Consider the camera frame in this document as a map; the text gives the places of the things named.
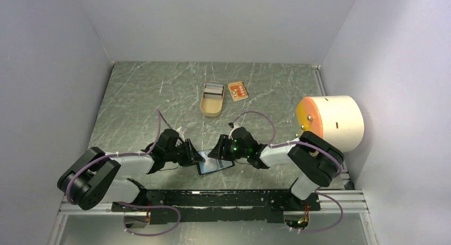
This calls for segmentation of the grey credit card stack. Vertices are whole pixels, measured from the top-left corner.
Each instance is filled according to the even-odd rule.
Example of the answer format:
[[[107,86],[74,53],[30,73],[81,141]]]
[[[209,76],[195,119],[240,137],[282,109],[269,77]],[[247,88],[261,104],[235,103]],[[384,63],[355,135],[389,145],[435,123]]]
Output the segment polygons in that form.
[[[207,82],[204,86],[203,96],[207,99],[223,99],[224,85]]]

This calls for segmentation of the black card holder wallet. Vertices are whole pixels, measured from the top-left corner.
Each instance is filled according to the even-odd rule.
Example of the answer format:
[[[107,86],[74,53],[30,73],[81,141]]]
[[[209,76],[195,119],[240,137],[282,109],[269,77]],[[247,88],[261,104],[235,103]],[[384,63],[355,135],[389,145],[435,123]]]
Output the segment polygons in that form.
[[[235,163],[233,161],[209,158],[208,153],[210,152],[211,150],[203,150],[198,152],[203,158],[202,162],[198,162],[196,164],[199,175],[208,175],[235,166]]]

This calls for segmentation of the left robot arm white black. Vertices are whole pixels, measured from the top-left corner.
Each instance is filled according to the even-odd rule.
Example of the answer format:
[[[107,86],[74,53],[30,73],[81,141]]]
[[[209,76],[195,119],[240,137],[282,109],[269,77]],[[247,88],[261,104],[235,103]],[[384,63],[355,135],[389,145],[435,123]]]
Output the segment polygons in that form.
[[[176,130],[165,129],[156,141],[136,153],[89,148],[61,175],[57,187],[69,203],[83,210],[99,203],[122,202],[139,211],[148,205],[147,189],[130,175],[154,174],[166,163],[189,167],[204,160],[190,139],[183,139]]]

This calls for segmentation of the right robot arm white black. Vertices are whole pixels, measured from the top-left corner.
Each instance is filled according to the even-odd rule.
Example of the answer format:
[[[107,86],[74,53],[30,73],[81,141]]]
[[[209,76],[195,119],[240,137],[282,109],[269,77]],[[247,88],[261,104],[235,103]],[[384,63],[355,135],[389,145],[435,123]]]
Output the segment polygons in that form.
[[[268,169],[282,164],[295,164],[300,176],[291,185],[287,204],[299,210],[318,188],[328,187],[343,171],[344,154],[311,131],[299,138],[279,144],[262,144],[243,127],[230,135],[223,134],[209,158],[235,161],[244,158],[256,169]]]

